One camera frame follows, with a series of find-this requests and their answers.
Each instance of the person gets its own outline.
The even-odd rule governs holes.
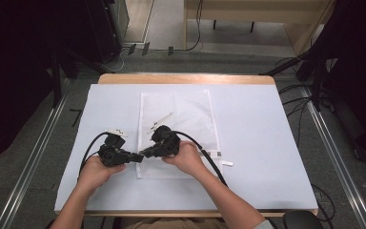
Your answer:
[[[254,209],[250,203],[235,194],[206,168],[194,143],[190,141],[180,141],[179,153],[176,156],[162,157],[162,159],[166,163],[174,165],[182,172],[194,177],[204,187],[224,219],[225,222],[221,223],[226,223],[225,228],[227,226],[231,229],[273,228],[273,226]],[[90,196],[94,194],[96,188],[106,182],[111,175],[119,173],[125,168],[125,165],[105,167],[101,163],[99,156],[92,156],[88,159],[85,167],[81,171],[76,186],[57,219],[52,224],[51,229],[79,229],[82,224],[88,200]],[[154,228],[154,221],[149,221],[151,222],[152,227],[148,227],[148,223],[141,223],[138,225],[129,224],[127,228]],[[171,221],[163,220],[162,224],[159,225],[162,225],[161,228],[172,228],[165,226],[165,223],[168,222]]]

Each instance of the gray floor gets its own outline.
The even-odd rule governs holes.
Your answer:
[[[147,40],[151,38],[149,30]],[[270,41],[272,46],[282,46],[283,40]],[[207,51],[207,42],[203,44],[203,50],[197,52],[175,52],[168,55],[166,52],[149,51],[142,55],[140,50],[134,54],[127,55],[123,52],[121,58],[114,59],[107,66],[118,70],[118,73],[236,73],[236,74],[257,74],[271,70],[282,57],[292,56],[291,52],[274,52],[266,45],[263,52],[247,51],[232,54],[236,48]],[[77,125],[72,127],[77,113],[70,109],[84,108],[89,86],[96,83],[98,73],[79,66],[81,74],[78,79],[72,80],[64,109],[55,124],[50,140],[47,143],[44,154],[32,177],[29,188],[14,215],[10,228],[44,228],[45,225],[55,218],[53,206],[56,199],[56,189],[61,180],[68,157],[71,153],[73,141],[77,134]],[[294,78],[295,69],[289,69],[284,74],[275,77],[278,89],[288,85],[297,84]],[[299,98],[302,94],[299,89],[288,91],[281,95],[282,101],[289,101]],[[44,124],[51,113],[52,94],[44,100],[29,122],[24,126],[18,137],[6,152],[0,155],[0,215],[5,208],[9,194],[21,175],[25,164],[31,154],[35,142],[43,130]],[[295,104],[286,105],[284,108],[290,112]],[[335,143],[341,152],[356,187],[366,202],[366,163],[355,159],[353,147],[343,132],[335,114],[323,109],[322,114],[330,128]],[[289,123],[295,135],[298,135],[300,113],[289,117]],[[339,181],[335,167],[330,160],[327,150],[318,133],[311,114],[305,111],[301,119],[301,136],[299,152],[307,170],[312,184],[323,189],[335,203],[335,217],[333,224],[335,228],[360,228],[354,210],[346,196],[343,186]],[[316,191],[316,199],[322,206],[332,214],[332,206],[327,197]],[[86,228],[99,228],[101,218],[86,218]],[[281,219],[273,219],[278,228],[284,228]],[[325,228],[329,228],[326,222],[322,222]],[[106,223],[105,228],[111,228],[111,220]]]

